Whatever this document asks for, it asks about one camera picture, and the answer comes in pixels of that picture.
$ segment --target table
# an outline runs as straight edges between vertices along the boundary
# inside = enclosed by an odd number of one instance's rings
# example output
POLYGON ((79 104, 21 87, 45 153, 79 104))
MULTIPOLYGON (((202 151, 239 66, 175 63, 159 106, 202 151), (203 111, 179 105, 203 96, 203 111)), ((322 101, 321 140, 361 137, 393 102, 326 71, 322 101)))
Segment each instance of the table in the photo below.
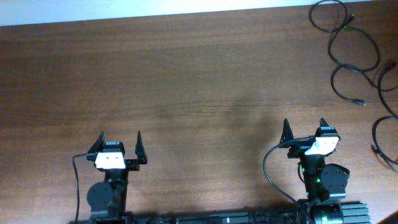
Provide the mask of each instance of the table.
MULTIPOLYGON (((304 137, 321 117, 341 136, 326 161, 351 171, 345 201, 367 203, 374 223, 394 213, 397 174, 371 150, 373 122, 388 112, 358 74, 339 73, 336 87, 367 106, 333 93, 329 35, 312 27, 309 7, 0 27, 0 222, 73 220, 71 158, 87 152, 100 131, 122 141, 127 158, 142 133, 149 163, 130 173, 127 195, 127 209, 137 214, 286 204, 264 177, 262 158, 279 142, 284 118, 304 137)), ((377 40, 382 62, 396 58, 398 3, 348 8, 352 25, 377 40)), ((352 32, 339 36, 333 52, 358 65, 375 59, 352 32)), ((386 80, 397 83, 396 70, 386 80)), ((386 94, 394 110, 397 96, 386 94)), ((378 131, 393 158, 397 132, 392 121, 378 131)), ((305 198, 298 161, 286 153, 270 156, 271 178, 305 198)), ((77 167, 85 219, 85 195, 103 173, 85 159, 77 167)))

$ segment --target white wall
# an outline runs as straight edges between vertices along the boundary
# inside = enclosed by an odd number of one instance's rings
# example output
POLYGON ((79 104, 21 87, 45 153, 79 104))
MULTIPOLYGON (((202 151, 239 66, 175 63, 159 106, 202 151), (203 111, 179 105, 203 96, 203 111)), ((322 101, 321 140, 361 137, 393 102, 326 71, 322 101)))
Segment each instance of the white wall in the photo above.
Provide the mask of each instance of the white wall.
POLYGON ((302 6, 316 2, 317 0, 0 0, 0 26, 302 6))

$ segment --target wooden table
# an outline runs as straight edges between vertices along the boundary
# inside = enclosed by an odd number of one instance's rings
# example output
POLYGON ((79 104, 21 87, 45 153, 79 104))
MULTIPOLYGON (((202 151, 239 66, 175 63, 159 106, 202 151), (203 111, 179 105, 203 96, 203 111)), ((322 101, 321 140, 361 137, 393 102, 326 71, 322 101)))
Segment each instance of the wooden table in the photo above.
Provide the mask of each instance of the wooden table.
MULTIPOLYGON (((398 57, 396 2, 349 4, 352 22, 377 40, 382 62, 398 57)), ((388 115, 365 79, 341 72, 336 87, 329 35, 312 27, 309 6, 0 27, 0 223, 68 223, 75 217, 72 155, 100 131, 133 158, 142 132, 149 163, 131 172, 127 208, 136 213, 204 212, 289 203, 268 183, 264 154, 279 142, 283 119, 295 137, 324 117, 341 136, 328 157, 351 171, 346 201, 367 203, 372 221, 398 209, 397 174, 371 150, 371 127, 388 115)), ((364 37, 341 34, 340 59, 370 65, 364 37)), ((396 70, 386 77, 397 83, 396 70)), ((398 91, 386 94, 398 109, 398 91)), ((380 125, 395 157, 398 125, 380 125)), ((305 198, 298 160, 269 158, 274 182, 305 198)), ((77 161, 80 218, 85 195, 103 180, 77 161)))

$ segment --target wood grain surface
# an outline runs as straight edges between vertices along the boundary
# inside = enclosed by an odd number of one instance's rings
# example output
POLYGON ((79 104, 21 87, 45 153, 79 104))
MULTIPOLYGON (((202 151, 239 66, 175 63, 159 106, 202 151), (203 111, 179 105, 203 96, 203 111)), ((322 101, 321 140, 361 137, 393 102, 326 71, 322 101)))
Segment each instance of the wood grain surface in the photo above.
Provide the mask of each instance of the wood grain surface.
MULTIPOLYGON (((327 24, 334 6, 317 12, 327 24)), ((398 3, 348 4, 352 26, 377 40, 382 62, 398 57, 398 3)), ((329 34, 308 21, 309 6, 0 27, 0 223, 68 223, 75 217, 72 155, 105 131, 133 158, 141 130, 149 163, 131 172, 127 209, 205 212, 289 203, 268 183, 262 158, 279 142, 283 119, 295 137, 315 133, 324 117, 341 141, 328 157, 351 171, 346 201, 367 203, 374 223, 398 210, 398 176, 371 150, 371 127, 388 115, 377 91, 335 63, 329 34)), ((376 59, 367 40, 343 32, 333 53, 346 62, 376 59)), ((386 85, 398 82, 397 70, 386 85)), ((398 110, 398 91, 386 93, 398 110)), ((395 158, 398 125, 379 140, 395 158)), ((298 162, 272 154, 273 181, 305 198, 298 162)), ((77 161, 80 218, 85 195, 103 180, 77 161)))

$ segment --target brown tabletop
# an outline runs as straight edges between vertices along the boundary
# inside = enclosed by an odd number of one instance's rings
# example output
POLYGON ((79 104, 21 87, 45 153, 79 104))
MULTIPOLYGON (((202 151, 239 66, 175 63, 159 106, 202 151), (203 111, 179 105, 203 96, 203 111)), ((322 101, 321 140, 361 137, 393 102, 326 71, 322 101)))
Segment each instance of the brown tabletop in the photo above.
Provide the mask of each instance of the brown tabletop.
MULTIPOLYGON (((133 212, 289 203, 264 177, 262 159, 279 142, 284 118, 295 137, 304 137, 315 133, 321 117, 341 136, 326 161, 351 171, 345 201, 367 203, 374 223, 394 213, 398 174, 371 150, 373 122, 389 113, 358 73, 341 71, 336 87, 367 106, 333 93, 329 34, 311 25, 309 8, 0 27, 0 223, 73 220, 71 158, 87 152, 100 131, 107 141, 122 141, 127 158, 135 157, 142 133, 149 163, 129 176, 133 212)), ((356 14, 351 25, 377 40, 382 62, 397 58, 398 4, 348 8, 356 14)), ((376 59, 353 32, 339 35, 333 53, 363 67, 376 59)), ((397 83, 396 74, 386 83, 397 83)), ((385 96, 398 110, 398 91, 385 96)), ((393 121, 378 131, 393 159, 397 133, 393 121)), ((305 198, 298 160, 286 153, 270 156, 270 176, 294 198, 305 198)), ((103 173, 85 159, 77 166, 85 219, 87 190, 103 173)))

